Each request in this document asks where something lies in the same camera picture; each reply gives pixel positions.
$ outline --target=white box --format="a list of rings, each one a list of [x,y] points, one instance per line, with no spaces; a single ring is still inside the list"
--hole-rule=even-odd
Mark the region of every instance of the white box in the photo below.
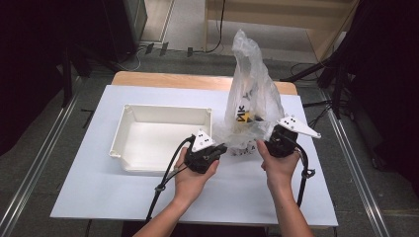
[[[163,176],[182,141],[199,129],[211,136],[211,120],[208,108],[125,105],[110,155],[126,171]]]

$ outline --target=wooden table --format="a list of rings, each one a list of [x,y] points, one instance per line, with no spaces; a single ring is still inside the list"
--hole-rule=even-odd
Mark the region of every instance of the wooden table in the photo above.
[[[229,91],[232,78],[148,72],[118,72],[112,85]],[[290,82],[275,82],[280,94],[297,95]]]

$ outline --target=black tripod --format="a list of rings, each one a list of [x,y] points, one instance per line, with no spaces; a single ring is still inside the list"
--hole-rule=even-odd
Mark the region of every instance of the black tripod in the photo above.
[[[282,79],[283,82],[295,82],[311,73],[324,68],[317,80],[320,88],[327,88],[335,78],[335,88],[332,95],[332,110],[337,119],[339,115],[339,102],[344,83],[348,81],[348,68],[351,61],[357,54],[356,45],[360,32],[363,29],[363,22],[370,15],[374,4],[362,4],[361,1],[354,16],[351,29],[347,32],[339,47],[325,60],[312,65],[311,67],[297,73],[296,75]]]

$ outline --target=white tabletop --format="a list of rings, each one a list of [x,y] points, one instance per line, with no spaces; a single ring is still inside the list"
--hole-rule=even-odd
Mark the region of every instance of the white tabletop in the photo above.
[[[228,92],[107,86],[80,149],[61,189],[51,217],[143,220],[161,177],[127,172],[109,155],[126,104],[212,108],[213,120],[223,119]],[[282,95],[285,112],[306,122],[299,96]],[[312,138],[300,135],[309,168],[316,174],[307,180],[301,211],[310,226],[336,226],[333,204],[324,180]],[[275,225],[274,203],[260,168],[262,158],[252,155],[221,156],[216,174],[180,221],[190,223]],[[302,166],[293,176],[297,196]],[[160,195],[153,216],[172,199],[173,181]]]

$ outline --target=transparent plastic bag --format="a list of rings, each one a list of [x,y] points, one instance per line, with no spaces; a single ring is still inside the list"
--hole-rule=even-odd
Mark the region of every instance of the transparent plastic bag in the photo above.
[[[213,127],[213,138],[232,155],[253,153],[255,139],[269,139],[284,117],[278,89],[268,75],[258,44],[239,30],[234,37],[236,69],[228,95],[224,122]]]

